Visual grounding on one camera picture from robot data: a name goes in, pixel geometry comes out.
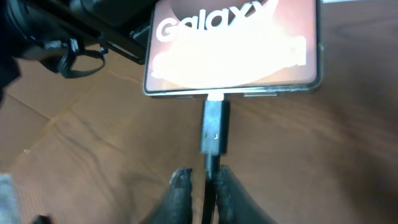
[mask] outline black object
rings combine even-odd
[[[191,171],[181,168],[173,173],[163,201],[141,222],[142,224],[192,223]]]
[[[52,222],[50,217],[39,215],[32,224],[52,224]]]

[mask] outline brown wooden surface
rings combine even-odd
[[[325,4],[322,27],[322,87],[232,98],[222,163],[279,223],[398,223],[398,1]],[[138,223],[181,166],[200,222],[201,101],[144,96],[143,71],[116,57],[19,156],[24,223]]]

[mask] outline smartphone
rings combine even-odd
[[[318,1],[158,1],[144,93],[256,96],[316,88],[323,50]]]

